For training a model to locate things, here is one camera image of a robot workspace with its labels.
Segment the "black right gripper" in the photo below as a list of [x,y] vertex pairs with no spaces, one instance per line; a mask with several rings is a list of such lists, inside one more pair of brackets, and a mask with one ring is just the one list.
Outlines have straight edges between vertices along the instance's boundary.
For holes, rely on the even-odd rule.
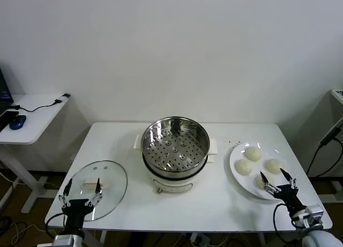
[[296,186],[296,178],[292,178],[292,176],[282,168],[280,168],[280,171],[289,184],[278,185],[276,187],[274,185],[273,178],[261,171],[260,172],[260,180],[261,180],[260,188],[266,191],[270,195],[275,194],[276,199],[281,199],[287,207],[289,216],[292,218],[297,212],[305,210],[306,206],[303,205],[302,202],[297,197],[299,189]]

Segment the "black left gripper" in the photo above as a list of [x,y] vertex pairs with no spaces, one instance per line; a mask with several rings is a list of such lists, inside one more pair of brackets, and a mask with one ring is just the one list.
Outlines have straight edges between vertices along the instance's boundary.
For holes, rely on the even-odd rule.
[[78,233],[82,230],[85,216],[93,212],[93,208],[102,199],[102,187],[100,179],[98,178],[95,194],[89,200],[74,199],[68,200],[69,192],[72,185],[72,179],[69,179],[67,185],[63,190],[63,194],[58,196],[62,204],[62,212],[66,215],[66,223],[64,227],[65,233]]

